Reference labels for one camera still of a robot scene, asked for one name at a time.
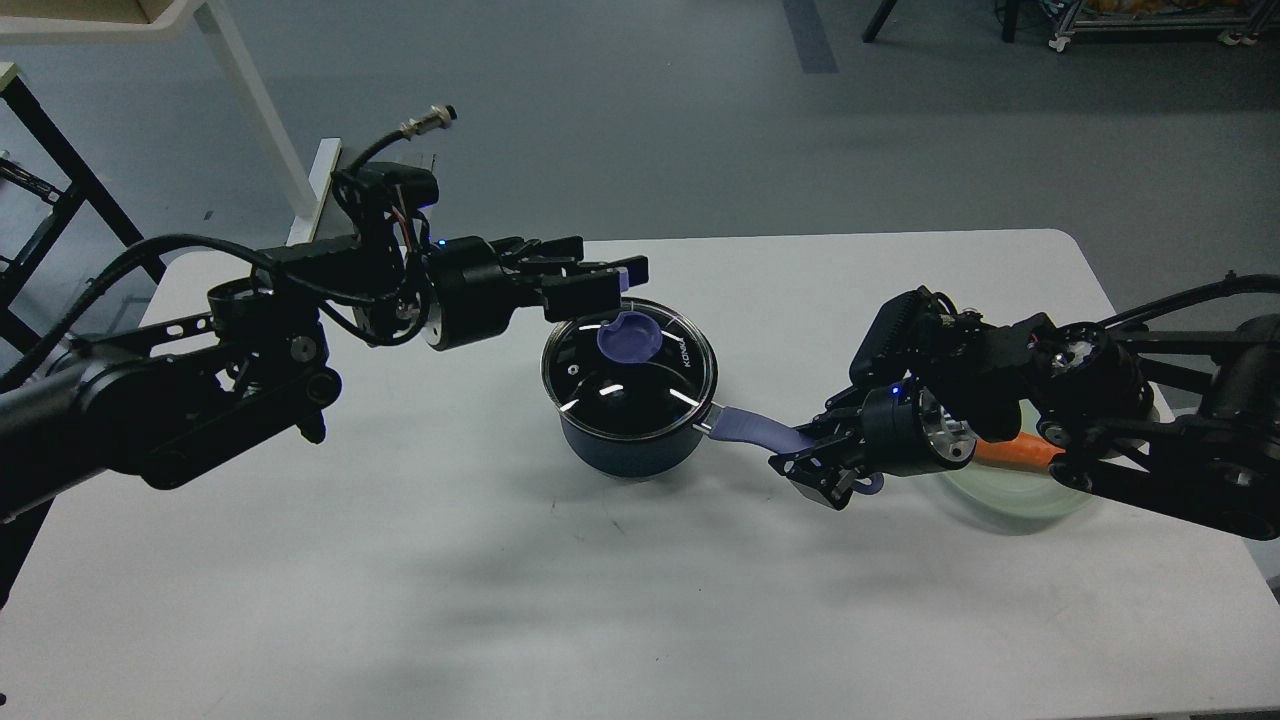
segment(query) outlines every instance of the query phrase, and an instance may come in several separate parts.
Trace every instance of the translucent plate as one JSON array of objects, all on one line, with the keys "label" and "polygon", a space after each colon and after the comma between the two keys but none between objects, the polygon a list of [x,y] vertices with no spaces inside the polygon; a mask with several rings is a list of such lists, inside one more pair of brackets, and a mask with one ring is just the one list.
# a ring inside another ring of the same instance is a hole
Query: translucent plate
[{"label": "translucent plate", "polygon": [[[1037,418],[1036,409],[1024,402],[1024,433],[1036,434]],[[1075,512],[1093,500],[1092,495],[1061,486],[1048,474],[1020,473],[978,462],[942,473],[942,477],[978,505],[1012,518],[1053,520]]]}]

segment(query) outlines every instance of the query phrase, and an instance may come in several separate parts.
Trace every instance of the floor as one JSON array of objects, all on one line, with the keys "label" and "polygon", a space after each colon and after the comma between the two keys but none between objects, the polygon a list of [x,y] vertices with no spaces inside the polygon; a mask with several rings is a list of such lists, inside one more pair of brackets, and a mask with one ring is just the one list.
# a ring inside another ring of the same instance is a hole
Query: floor
[{"label": "floor", "polygon": [[[306,160],[321,137],[360,147],[457,106],[453,129],[388,152],[438,155],[440,236],[1053,227],[1117,307],[1230,269],[1280,273],[1276,38],[1082,36],[1057,55],[1043,26],[1001,44],[986,0],[906,0],[874,45],[859,41],[874,4],[844,0],[229,5]],[[173,44],[0,55],[146,234],[283,241],[291,211],[195,27]],[[14,126],[5,115],[0,147],[56,177]],[[13,187],[0,208],[8,255],[41,209]],[[78,220],[15,309],[47,325],[116,250]],[[137,275],[81,329],[136,323],[151,290]],[[1267,311],[1231,299],[1166,327]]]}]

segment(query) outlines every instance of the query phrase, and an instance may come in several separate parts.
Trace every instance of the white table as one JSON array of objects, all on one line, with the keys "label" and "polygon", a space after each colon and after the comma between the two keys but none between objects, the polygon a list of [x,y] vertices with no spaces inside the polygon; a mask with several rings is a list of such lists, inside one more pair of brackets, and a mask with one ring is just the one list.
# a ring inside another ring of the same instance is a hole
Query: white table
[{"label": "white table", "polygon": [[192,18],[227,76],[262,154],[275,170],[284,196],[293,208],[289,243],[311,241],[329,192],[329,173],[342,151],[342,141],[337,137],[321,140],[310,172],[303,172],[297,150],[262,85],[262,76],[223,0],[170,0],[150,23],[0,15],[0,44],[163,42],[182,35]]},{"label": "white table", "polygon": [[[593,243],[649,255],[717,397],[803,421],[882,301],[1111,313],[1056,231]],[[186,255],[148,320],[239,264]],[[1280,706],[1280,607],[1239,539],[1107,501],[992,525],[934,477],[835,512],[764,451],[620,482],[566,447],[549,327],[435,354],[330,332],[329,439],[170,493],[64,495],[0,614],[0,691],[56,717],[1076,717]]]}]

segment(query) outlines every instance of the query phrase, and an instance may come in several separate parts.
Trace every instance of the black metal frame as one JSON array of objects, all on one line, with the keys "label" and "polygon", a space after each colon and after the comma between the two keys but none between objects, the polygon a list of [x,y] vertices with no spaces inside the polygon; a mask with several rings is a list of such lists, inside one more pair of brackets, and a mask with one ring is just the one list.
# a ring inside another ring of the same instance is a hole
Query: black metal frame
[{"label": "black metal frame", "polygon": [[[52,209],[49,217],[40,223],[31,234],[31,240],[22,247],[18,255],[0,272],[0,337],[9,345],[26,352],[40,340],[40,334],[31,329],[27,323],[19,319],[9,306],[18,293],[36,272],[36,266],[45,259],[50,249],[61,236],[72,218],[87,202],[101,215],[106,225],[111,228],[115,237],[124,246],[133,245],[142,240],[142,233],[133,224],[133,220],[124,214],[120,205],[106,191],[102,182],[97,179],[93,170],[84,163],[84,159],[76,152],[72,143],[63,136],[58,126],[45,114],[40,102],[31,94],[22,79],[13,78],[9,85],[0,90],[0,96],[13,110],[18,120],[26,126],[32,137],[52,158],[54,163],[70,181],[67,190],[59,191],[50,183],[41,181],[13,165],[5,163],[0,167],[0,177],[14,182],[50,204]],[[151,279],[160,282],[164,275],[164,263],[159,259],[148,260],[143,268]]]}]

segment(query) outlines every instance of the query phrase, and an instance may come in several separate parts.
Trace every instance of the carrot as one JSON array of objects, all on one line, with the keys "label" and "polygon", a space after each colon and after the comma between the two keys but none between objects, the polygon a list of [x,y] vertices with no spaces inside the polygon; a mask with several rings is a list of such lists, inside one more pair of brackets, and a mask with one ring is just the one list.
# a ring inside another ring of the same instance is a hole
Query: carrot
[{"label": "carrot", "polygon": [[1048,474],[1048,461],[1059,452],[1062,452],[1062,448],[1038,436],[1018,433],[1018,437],[1009,442],[991,443],[979,438],[973,459],[992,468]]}]

